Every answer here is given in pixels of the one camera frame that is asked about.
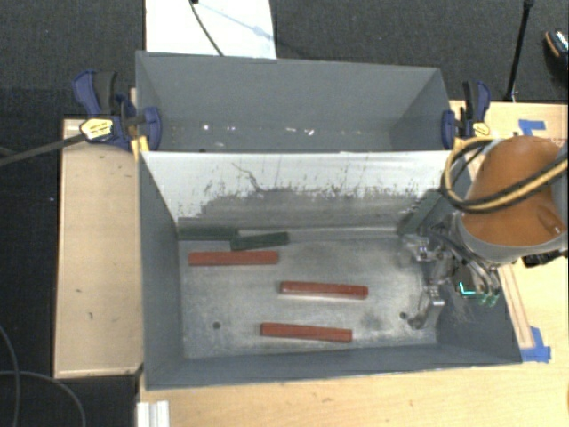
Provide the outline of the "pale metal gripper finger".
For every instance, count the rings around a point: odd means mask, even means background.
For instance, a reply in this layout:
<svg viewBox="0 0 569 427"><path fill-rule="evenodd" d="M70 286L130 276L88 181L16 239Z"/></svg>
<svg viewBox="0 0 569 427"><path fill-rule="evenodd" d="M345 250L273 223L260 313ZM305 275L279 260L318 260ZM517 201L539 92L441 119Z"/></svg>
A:
<svg viewBox="0 0 569 427"><path fill-rule="evenodd" d="M429 239L418 235L403 235L400 254L404 262L428 262Z"/></svg>
<svg viewBox="0 0 569 427"><path fill-rule="evenodd" d="M445 300L441 296L440 286L425 286L419 298L417 312L407 320L407 324L413 330L435 327L444 307Z"/></svg>

